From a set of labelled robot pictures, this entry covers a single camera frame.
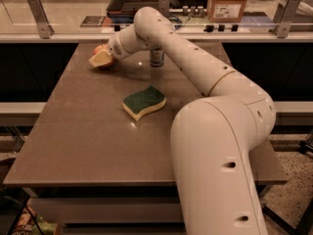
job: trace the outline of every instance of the yellow sponge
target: yellow sponge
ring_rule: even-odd
[[[94,55],[89,59],[93,67],[108,67],[114,63],[114,57],[106,44],[97,46],[93,53]]]
[[[163,108],[166,97],[153,86],[127,96],[123,100],[123,109],[136,121],[142,116]]]

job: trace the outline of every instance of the green scouring pad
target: green scouring pad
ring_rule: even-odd
[[[136,121],[142,116],[161,109],[166,104],[166,97],[153,86],[129,95],[123,101],[123,109]]]

